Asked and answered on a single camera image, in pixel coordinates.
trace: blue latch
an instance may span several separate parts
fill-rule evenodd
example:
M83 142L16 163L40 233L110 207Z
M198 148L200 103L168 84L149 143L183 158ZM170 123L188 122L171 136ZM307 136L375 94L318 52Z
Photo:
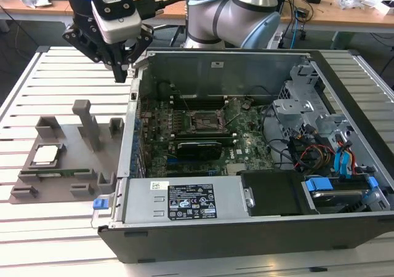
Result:
M110 204L109 199L101 199L101 198L96 198L93 200L93 209L95 211L101 210L101 209L108 209Z
M368 178L368 183L371 186L371 189L379 186L379 184L377 183L377 180L375 179L375 177L369 177Z
M305 183L307 184L309 192L334 189L328 177L312 177Z

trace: blue tab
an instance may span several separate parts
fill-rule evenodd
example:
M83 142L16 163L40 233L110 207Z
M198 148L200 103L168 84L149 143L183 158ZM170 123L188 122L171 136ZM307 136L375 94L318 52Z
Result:
M339 173L344 175L346 179L350 179L350 174L347 173L347 164L349 162L350 155L347 152L344 152L342 158L342 164L340 165Z
M338 148L338 151L335 154L335 158L334 158L334 170L335 170L335 172L339 171L339 163L340 163L340 148Z
M312 177L305 183L307 184L309 192L334 189L328 177Z
M376 188L379 186L379 184L377 183L377 180L375 179L375 177L369 177L368 178L368 183L371 186L371 188Z
M101 199L101 198L94 199L93 200L93 209L95 211L101 210L101 209L108 209L109 203L110 203L109 199Z

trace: red wire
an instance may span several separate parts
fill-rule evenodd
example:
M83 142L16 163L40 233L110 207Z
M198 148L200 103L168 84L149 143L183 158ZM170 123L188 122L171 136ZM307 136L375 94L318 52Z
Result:
M338 145L340 145L341 147L344 146L344 143L342 142L338 142ZM356 156L354 155L354 153L352 151L349 150L349 153L352 156L352 165L351 165L351 169L352 169L352 174L356 174Z

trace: wooden desk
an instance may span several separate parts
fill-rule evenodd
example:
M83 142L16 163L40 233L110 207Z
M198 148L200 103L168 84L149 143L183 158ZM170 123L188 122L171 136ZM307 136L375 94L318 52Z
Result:
M47 22L63 22L65 25L72 22L73 10L68 1L51 0L52 6L32 9L19 0L0 0L0 5L16 20L37 20ZM8 20L9 17L0 9L0 20ZM178 2L166 7L164 13L148 20L147 23L154 25L185 24L185 2Z
M16 20L44 20L64 22L66 25L72 21L73 10L68 1L53 0L53 6L31 9L24 6L19 0L0 0L1 5ZM309 7L301 0L295 0L298 7ZM312 4L315 14L311 21L305 25L306 30L354 31L374 33L394 33L394 15L383 16L368 6L365 9L341 10L334 0L322 0L320 4ZM0 11L0 19L8 19ZM290 7L285 3L281 28L285 28L291 19ZM162 15L148 20L152 25L184 25L185 2L178 2L167 7Z
M70 23L72 18L66 15L66 8L70 6L68 1L51 0L52 5L48 7L30 8L20 0L0 0L0 5L15 20L38 20L45 22ZM10 18L0 9L0 20Z
M301 0L294 0L295 6L310 9ZM394 33L394 15L382 15L376 9L365 6L364 9L340 9L334 0L322 0L320 4L311 4L315 14L305 24L309 30L354 31ZM289 3L285 3L281 23L287 24L291 19Z

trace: screw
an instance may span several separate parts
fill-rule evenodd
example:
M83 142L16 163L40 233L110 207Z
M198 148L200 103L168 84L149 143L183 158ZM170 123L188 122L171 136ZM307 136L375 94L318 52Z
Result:
M251 198L246 198L246 206L249 207L249 208L254 207L253 199L251 199Z

